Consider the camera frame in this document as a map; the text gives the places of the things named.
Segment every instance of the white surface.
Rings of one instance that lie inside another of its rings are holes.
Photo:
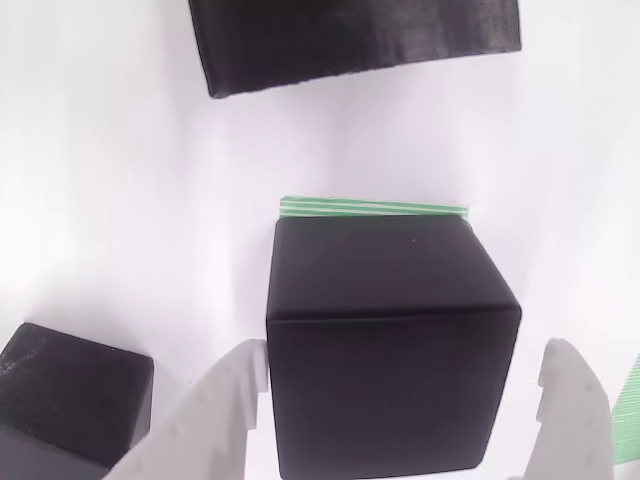
[[[0,344],[31,316],[149,353],[157,421],[264,335],[282,195],[472,203],[525,315],[484,463],[442,478],[522,472],[546,341],[612,403],[640,350],[640,3],[521,15],[520,54],[213,101],[186,1],[0,0]]]

